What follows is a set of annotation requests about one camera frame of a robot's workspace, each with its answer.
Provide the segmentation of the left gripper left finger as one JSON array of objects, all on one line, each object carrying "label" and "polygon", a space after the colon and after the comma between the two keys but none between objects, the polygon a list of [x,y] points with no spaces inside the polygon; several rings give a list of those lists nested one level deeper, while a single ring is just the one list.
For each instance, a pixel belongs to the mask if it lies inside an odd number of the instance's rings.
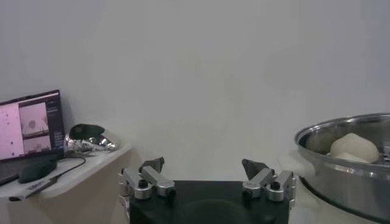
[{"label": "left gripper left finger", "polygon": [[121,192],[124,196],[133,197],[136,200],[150,199],[153,189],[158,196],[175,197],[175,182],[161,174],[164,163],[164,157],[159,157],[145,161],[138,169],[122,168],[118,174]]}]

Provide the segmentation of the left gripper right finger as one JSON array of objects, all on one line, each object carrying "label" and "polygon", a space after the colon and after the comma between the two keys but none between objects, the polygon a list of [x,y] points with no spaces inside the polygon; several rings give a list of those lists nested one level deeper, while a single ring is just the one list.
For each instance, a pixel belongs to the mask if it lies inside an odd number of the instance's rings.
[{"label": "left gripper right finger", "polygon": [[262,196],[269,201],[296,200],[296,176],[292,171],[283,170],[276,173],[265,163],[249,159],[243,159],[241,164],[248,177],[242,184],[245,201]]}]

